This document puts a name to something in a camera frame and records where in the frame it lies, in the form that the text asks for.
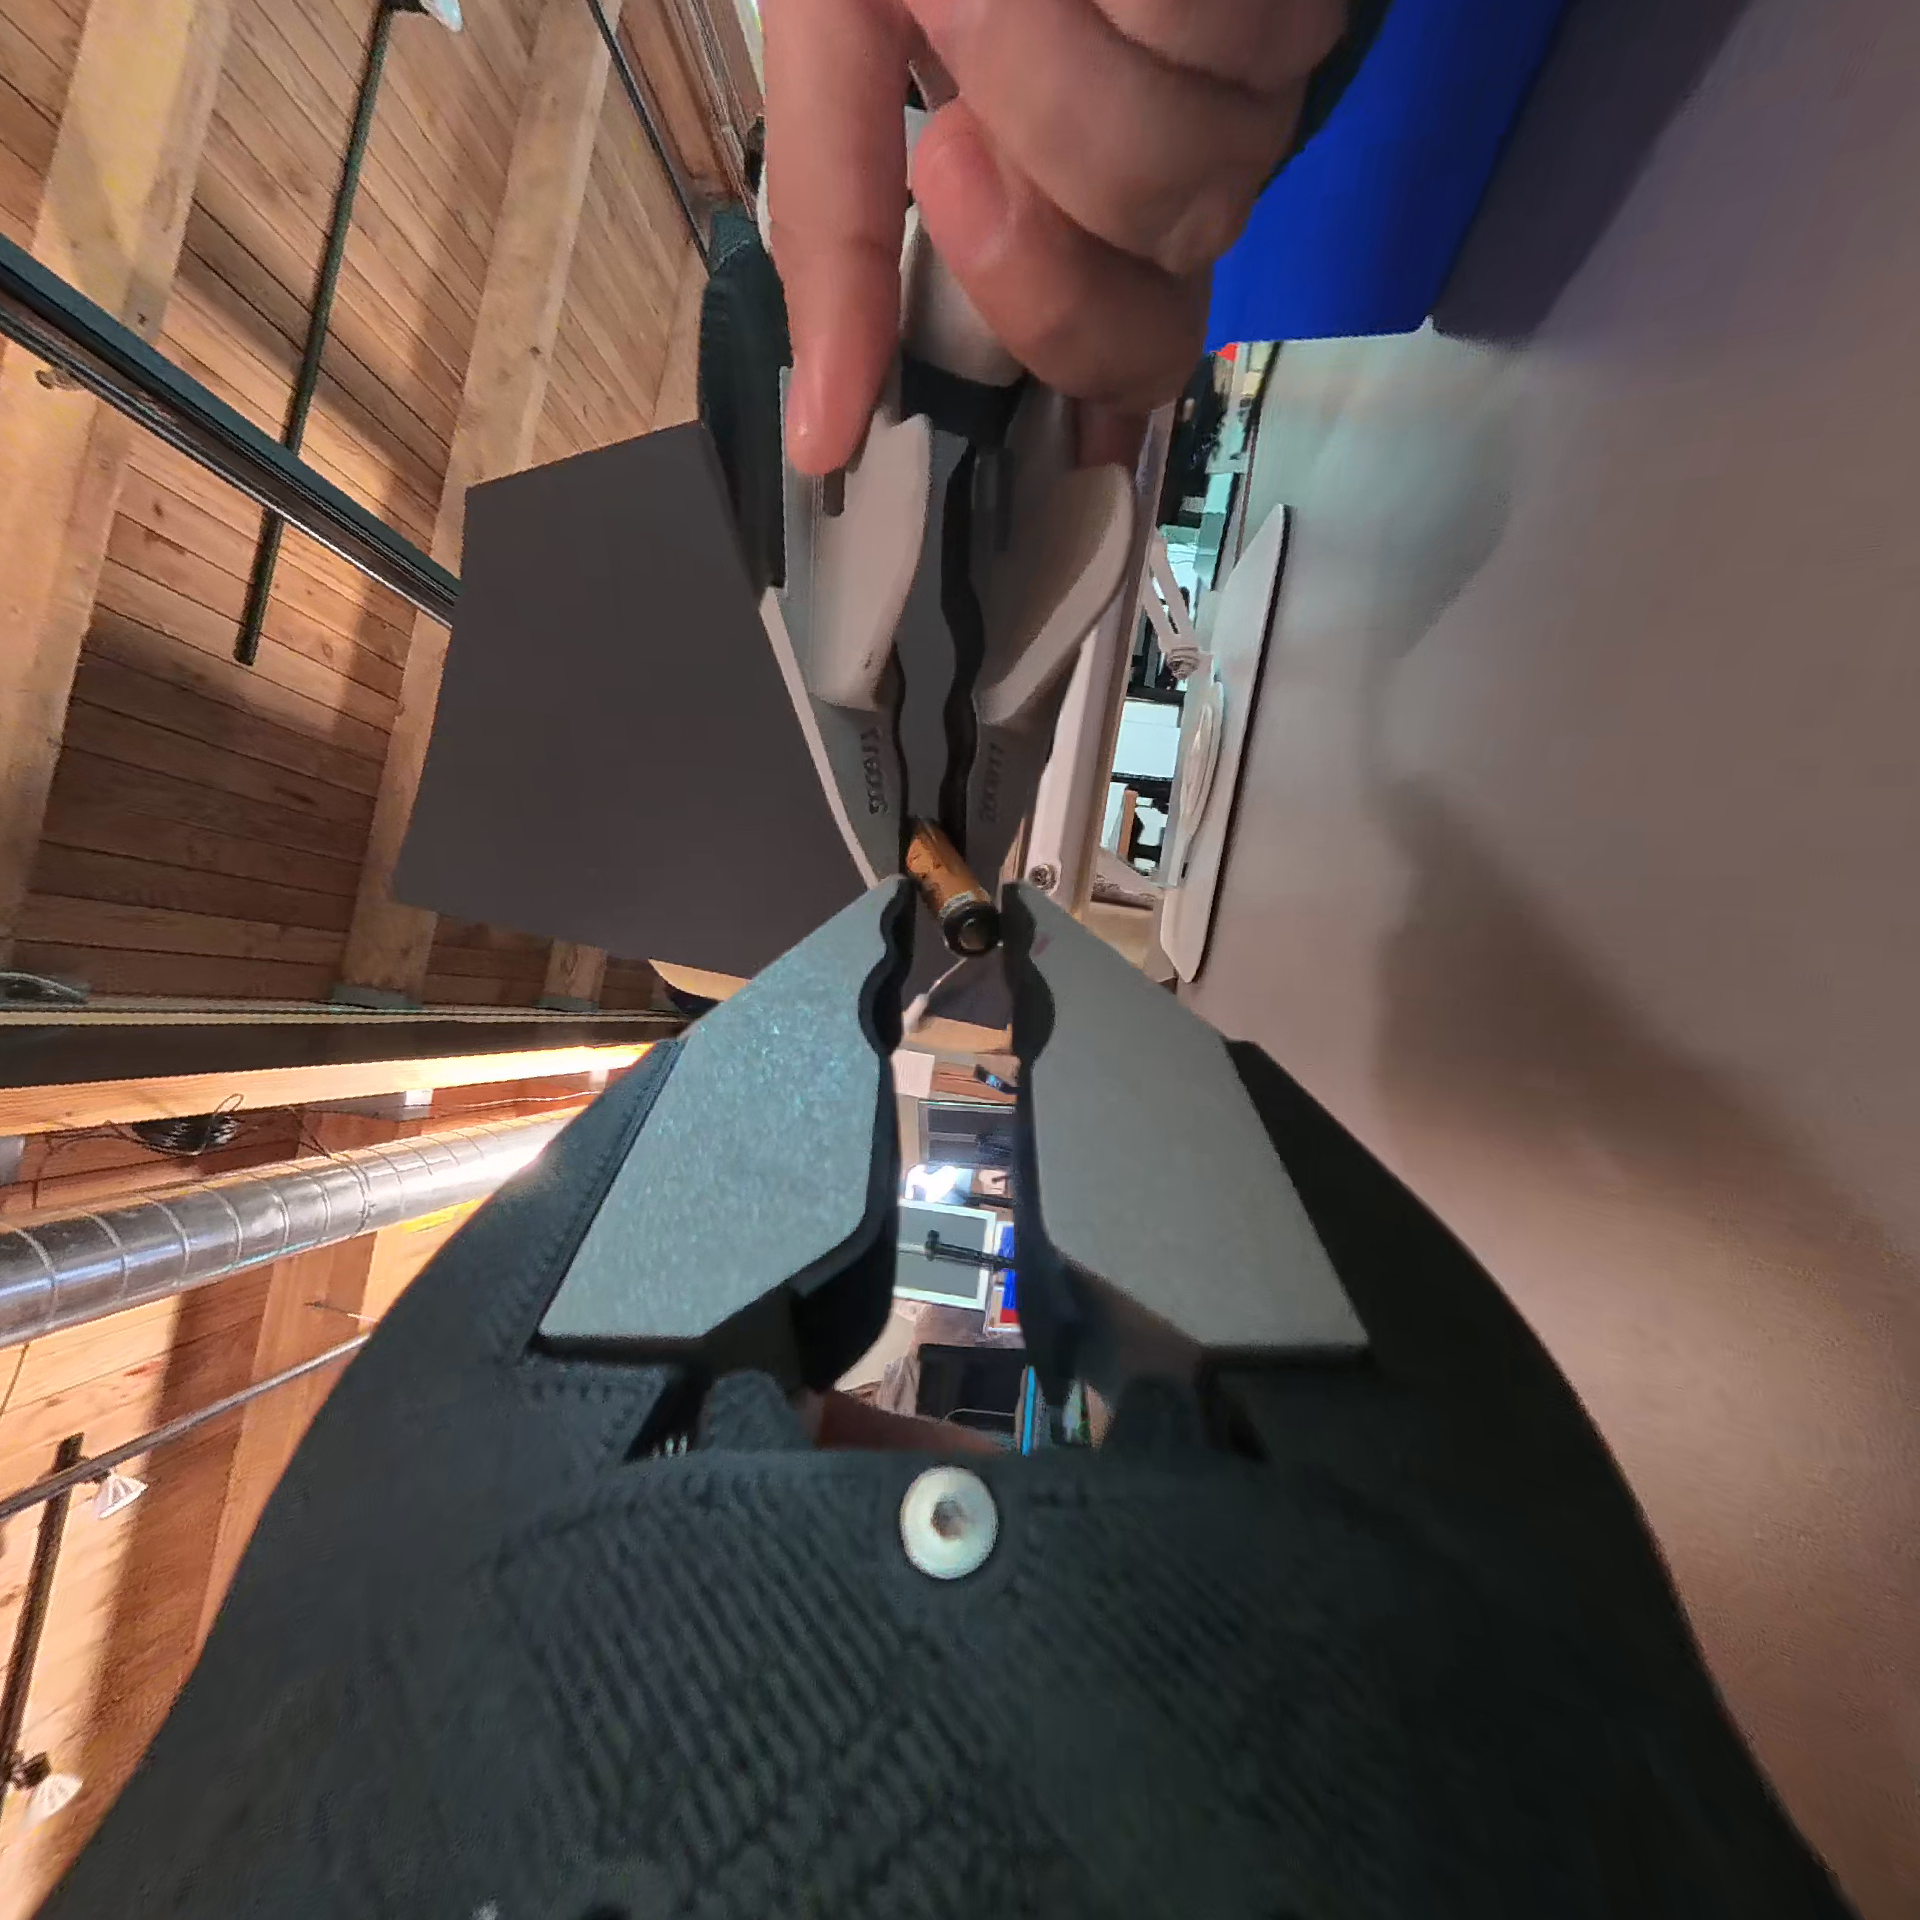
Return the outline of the black ceiling rail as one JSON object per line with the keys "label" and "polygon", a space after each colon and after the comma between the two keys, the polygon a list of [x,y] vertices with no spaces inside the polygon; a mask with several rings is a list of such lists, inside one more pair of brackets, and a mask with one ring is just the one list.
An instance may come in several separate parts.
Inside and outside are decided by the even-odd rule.
{"label": "black ceiling rail", "polygon": [[451,626],[455,573],[12,240],[3,242],[3,331],[264,513]]}

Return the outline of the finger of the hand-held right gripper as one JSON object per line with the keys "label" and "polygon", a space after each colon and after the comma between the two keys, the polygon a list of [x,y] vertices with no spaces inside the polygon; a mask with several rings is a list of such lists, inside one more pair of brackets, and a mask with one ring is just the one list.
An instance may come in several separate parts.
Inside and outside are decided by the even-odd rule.
{"label": "finger of the hand-held right gripper", "polygon": [[1079,464],[1070,405],[1020,405],[976,519],[970,828],[1017,828],[1034,807],[1074,661],[1120,593],[1134,531],[1134,468]]}
{"label": "finger of the hand-held right gripper", "polygon": [[932,426],[882,405],[851,468],[828,483],[783,457],[785,578],[766,636],[854,857],[902,857],[907,840],[898,737],[898,637],[929,548]]}

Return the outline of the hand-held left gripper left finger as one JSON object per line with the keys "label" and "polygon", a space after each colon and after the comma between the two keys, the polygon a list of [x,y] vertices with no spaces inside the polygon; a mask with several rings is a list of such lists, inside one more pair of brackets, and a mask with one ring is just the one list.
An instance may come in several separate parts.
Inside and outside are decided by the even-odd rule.
{"label": "hand-held left gripper left finger", "polygon": [[704,1015],[545,1311],[563,1355],[847,1375],[897,1287],[911,888],[879,884]]}

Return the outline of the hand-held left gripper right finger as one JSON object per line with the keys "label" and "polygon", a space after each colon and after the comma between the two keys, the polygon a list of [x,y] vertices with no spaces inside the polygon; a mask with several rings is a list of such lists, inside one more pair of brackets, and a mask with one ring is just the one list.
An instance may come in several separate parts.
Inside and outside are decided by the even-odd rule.
{"label": "hand-held left gripper right finger", "polygon": [[1017,1315],[1047,1393],[1363,1355],[1226,1040],[1046,895],[1010,884],[999,915]]}

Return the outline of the black computer monitor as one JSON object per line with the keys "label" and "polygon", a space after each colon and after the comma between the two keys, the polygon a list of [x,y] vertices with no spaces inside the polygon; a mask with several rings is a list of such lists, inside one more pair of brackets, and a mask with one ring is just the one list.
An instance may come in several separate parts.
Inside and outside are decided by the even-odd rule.
{"label": "black computer monitor", "polygon": [[470,493],[399,904],[752,976],[872,888],[699,423]]}

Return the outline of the person's right hand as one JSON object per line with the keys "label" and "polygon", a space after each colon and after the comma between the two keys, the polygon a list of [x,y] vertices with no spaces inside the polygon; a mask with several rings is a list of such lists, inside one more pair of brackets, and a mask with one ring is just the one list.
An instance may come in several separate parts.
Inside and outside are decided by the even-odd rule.
{"label": "person's right hand", "polygon": [[762,4],[788,461],[843,468],[897,354],[906,213],[993,337],[1134,467],[1206,340],[1214,265],[1344,90],[1383,4]]}

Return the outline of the silver ventilation duct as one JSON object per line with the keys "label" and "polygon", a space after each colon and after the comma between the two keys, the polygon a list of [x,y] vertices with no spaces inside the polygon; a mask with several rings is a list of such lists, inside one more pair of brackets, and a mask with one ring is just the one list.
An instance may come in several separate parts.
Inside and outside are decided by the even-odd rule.
{"label": "silver ventilation duct", "polygon": [[570,1114],[374,1144],[3,1233],[3,1346],[487,1200]]}

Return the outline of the blue plastic bin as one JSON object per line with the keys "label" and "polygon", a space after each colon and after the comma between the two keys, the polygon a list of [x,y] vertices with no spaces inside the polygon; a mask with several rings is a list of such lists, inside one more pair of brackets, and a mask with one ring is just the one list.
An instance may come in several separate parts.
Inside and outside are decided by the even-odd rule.
{"label": "blue plastic bin", "polygon": [[1284,162],[1216,263],[1207,347],[1426,325],[1566,10],[1348,4]]}

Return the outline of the copper black battery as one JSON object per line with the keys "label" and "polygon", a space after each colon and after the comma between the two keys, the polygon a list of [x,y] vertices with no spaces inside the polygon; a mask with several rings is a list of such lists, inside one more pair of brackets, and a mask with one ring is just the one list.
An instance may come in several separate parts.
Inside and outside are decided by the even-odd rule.
{"label": "copper black battery", "polygon": [[999,906],[945,828],[914,820],[903,849],[903,869],[950,953],[980,957],[1001,945]]}

